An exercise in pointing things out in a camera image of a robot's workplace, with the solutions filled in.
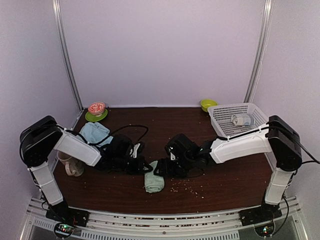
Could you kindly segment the rolled towel in basket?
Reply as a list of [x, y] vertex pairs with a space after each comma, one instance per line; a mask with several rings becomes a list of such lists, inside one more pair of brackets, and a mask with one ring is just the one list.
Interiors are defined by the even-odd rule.
[[253, 126], [256, 122], [254, 117], [248, 113], [233, 114], [230, 121], [235, 126]]

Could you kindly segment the green saucer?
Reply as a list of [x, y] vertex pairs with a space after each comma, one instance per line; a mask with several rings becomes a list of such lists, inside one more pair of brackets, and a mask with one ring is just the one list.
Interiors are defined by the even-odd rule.
[[107, 115], [108, 115], [108, 110], [107, 110], [107, 109], [105, 109], [104, 112], [103, 112], [101, 115], [99, 115], [99, 116], [93, 115], [92, 113], [90, 113], [90, 112], [88, 111], [88, 112], [85, 114], [85, 119], [86, 119], [88, 122], [93, 122], [93, 123], [95, 123], [95, 122], [99, 122], [99, 121], [105, 119], [105, 118], [107, 117]]

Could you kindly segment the beige printed mug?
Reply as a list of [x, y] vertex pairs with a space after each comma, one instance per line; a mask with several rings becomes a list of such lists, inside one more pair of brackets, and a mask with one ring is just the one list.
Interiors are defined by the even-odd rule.
[[57, 152], [57, 158], [63, 164], [64, 170], [68, 176], [79, 177], [84, 173], [85, 169], [83, 163], [77, 158], [61, 151]]

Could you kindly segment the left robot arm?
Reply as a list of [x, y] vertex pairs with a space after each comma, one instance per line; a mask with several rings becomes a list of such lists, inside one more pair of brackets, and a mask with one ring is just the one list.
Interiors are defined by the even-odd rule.
[[31, 172], [53, 215], [61, 222], [72, 218], [55, 177], [48, 166], [48, 156], [59, 151], [98, 170], [119, 169], [128, 175], [143, 175], [153, 170], [141, 155], [144, 143], [133, 141], [117, 130], [102, 140], [91, 143], [84, 136], [57, 124], [47, 115], [26, 128], [19, 137], [19, 154]]

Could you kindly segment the mint green panda towel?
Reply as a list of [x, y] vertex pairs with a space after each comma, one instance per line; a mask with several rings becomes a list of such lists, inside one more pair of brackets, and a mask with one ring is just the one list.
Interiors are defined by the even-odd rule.
[[144, 174], [144, 188], [147, 193], [158, 193], [165, 187], [165, 180], [163, 176], [158, 176], [154, 174], [154, 170], [158, 164], [158, 161], [153, 161], [150, 163], [153, 170]]

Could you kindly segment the front aluminium rail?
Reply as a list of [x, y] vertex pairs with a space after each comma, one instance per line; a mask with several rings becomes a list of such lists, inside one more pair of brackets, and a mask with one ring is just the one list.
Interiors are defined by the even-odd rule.
[[272, 240], [311, 239], [295, 197], [280, 203], [274, 220], [243, 225], [241, 209], [185, 214], [129, 214], [89, 210], [86, 226], [78, 226], [72, 240], [260, 240], [258, 231], [275, 225]]

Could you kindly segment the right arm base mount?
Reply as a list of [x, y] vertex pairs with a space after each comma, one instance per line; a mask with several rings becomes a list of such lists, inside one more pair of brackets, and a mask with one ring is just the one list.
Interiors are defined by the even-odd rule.
[[267, 204], [264, 200], [260, 206], [239, 212], [242, 226], [253, 225], [255, 233], [262, 238], [271, 237], [276, 231], [275, 218], [282, 216], [280, 204]]

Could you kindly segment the left aluminium corner post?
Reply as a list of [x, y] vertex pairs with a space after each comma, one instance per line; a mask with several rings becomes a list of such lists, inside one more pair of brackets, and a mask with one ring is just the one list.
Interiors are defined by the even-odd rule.
[[73, 97], [76, 102], [76, 106], [79, 111], [83, 111], [84, 107], [81, 101], [80, 93], [76, 84], [75, 76], [74, 76], [74, 71], [72, 68], [71, 64], [71, 59], [68, 51], [68, 46], [67, 46], [67, 41], [66, 41], [66, 36], [65, 36], [65, 31], [64, 31], [64, 25], [63, 25], [63, 18], [62, 18], [62, 12], [61, 12], [61, 4], [59, 0], [53, 0], [52, 1], [52, 7], [53, 7], [53, 14], [56, 22], [56, 27], [57, 27], [57, 32], [58, 32], [58, 37], [59, 37], [59, 42], [62, 50], [62, 58], [63, 58], [63, 63], [65, 66], [65, 70], [67, 73], [67, 78], [71, 87], [71, 91], [73, 94]]

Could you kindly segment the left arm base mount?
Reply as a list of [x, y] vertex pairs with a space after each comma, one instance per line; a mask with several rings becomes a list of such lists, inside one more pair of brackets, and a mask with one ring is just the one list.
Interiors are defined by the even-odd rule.
[[45, 217], [56, 221], [53, 227], [53, 233], [59, 239], [69, 238], [77, 227], [86, 227], [90, 213], [86, 210], [69, 207], [67, 201], [63, 198], [62, 202], [52, 205], [43, 193], [47, 210]]

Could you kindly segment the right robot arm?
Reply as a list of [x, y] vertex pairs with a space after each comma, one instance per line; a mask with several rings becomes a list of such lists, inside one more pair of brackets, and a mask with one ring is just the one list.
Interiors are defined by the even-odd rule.
[[277, 115], [256, 129], [236, 136], [217, 136], [197, 145], [185, 134], [174, 136], [164, 147], [168, 157], [158, 160], [153, 173], [157, 176], [185, 178], [190, 170], [203, 170], [208, 164], [223, 164], [240, 157], [272, 153], [276, 166], [265, 190], [259, 220], [268, 220], [278, 209], [293, 174], [302, 166], [300, 136]]

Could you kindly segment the aluminium corner post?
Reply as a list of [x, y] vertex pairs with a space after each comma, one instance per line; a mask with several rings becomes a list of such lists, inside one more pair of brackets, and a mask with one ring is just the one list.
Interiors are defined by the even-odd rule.
[[263, 58], [268, 45], [270, 26], [272, 22], [273, 4], [273, 0], [264, 1], [260, 34], [247, 91], [244, 97], [245, 103], [252, 103], [254, 101], [255, 93], [258, 87], [261, 71], [263, 68]]
[[76, 84], [75, 76], [74, 76], [74, 71], [72, 68], [71, 64], [71, 59], [68, 51], [68, 46], [67, 46], [67, 41], [66, 41], [66, 36], [65, 36], [65, 31], [64, 31], [64, 25], [63, 25], [63, 18], [62, 18], [62, 12], [61, 12], [61, 4], [59, 0], [53, 0], [52, 1], [52, 7], [53, 7], [53, 14], [56, 22], [56, 27], [57, 27], [57, 32], [58, 32], [58, 37], [59, 37], [59, 42], [62, 50], [62, 58], [63, 58], [63, 63], [65, 66], [65, 70], [67, 73], [67, 78], [71, 87], [71, 91], [73, 94], [73, 97], [76, 102], [76, 106], [79, 111], [83, 111], [84, 107], [81, 101], [80, 93]]

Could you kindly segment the right aluminium corner post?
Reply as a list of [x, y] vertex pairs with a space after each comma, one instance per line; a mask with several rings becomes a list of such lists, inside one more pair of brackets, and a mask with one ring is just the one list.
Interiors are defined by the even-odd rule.
[[270, 26], [272, 22], [273, 4], [273, 0], [264, 1], [260, 34], [247, 91], [244, 97], [245, 103], [252, 103], [254, 101], [255, 93], [258, 87], [261, 71], [263, 68], [263, 58], [268, 45]]

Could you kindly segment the lime green bowl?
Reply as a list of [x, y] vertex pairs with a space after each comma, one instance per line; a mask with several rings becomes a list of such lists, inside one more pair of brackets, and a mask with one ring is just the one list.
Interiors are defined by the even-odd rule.
[[204, 112], [208, 112], [208, 108], [209, 107], [214, 107], [214, 106], [217, 106], [218, 103], [212, 99], [202, 99], [200, 101], [200, 106], [201, 106], [201, 109], [204, 111]]

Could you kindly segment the red patterned small bowl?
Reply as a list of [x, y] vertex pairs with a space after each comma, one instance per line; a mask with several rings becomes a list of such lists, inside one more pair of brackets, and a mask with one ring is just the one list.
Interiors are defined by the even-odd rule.
[[104, 112], [105, 108], [104, 102], [94, 102], [88, 107], [88, 111], [95, 116], [99, 116]]

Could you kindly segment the light blue towel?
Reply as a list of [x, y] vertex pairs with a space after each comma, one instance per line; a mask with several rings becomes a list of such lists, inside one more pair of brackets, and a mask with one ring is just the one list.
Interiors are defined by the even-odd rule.
[[105, 144], [110, 144], [113, 140], [113, 136], [109, 136], [111, 131], [100, 124], [99, 122], [87, 122], [82, 129], [80, 134], [85, 138], [89, 143], [99, 143], [97, 146], [101, 147]]

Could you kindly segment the white perforated plastic basket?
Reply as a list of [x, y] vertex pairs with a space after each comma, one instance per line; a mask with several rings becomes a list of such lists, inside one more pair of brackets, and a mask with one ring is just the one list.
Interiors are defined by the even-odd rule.
[[269, 118], [253, 103], [210, 106], [211, 125], [221, 137], [232, 137], [265, 125]]

